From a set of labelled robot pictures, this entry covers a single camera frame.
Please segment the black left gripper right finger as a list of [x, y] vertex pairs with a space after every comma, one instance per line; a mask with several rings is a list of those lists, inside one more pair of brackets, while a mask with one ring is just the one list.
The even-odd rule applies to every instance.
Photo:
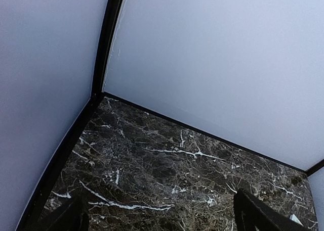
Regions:
[[234, 195], [233, 208], [238, 230], [307, 230], [301, 224], [279, 214], [244, 189], [239, 189]]

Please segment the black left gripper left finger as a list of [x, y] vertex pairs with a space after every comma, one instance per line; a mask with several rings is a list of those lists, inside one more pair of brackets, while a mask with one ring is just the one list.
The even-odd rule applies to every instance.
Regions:
[[43, 230], [89, 230], [89, 216], [81, 196], [72, 197], [43, 219]]

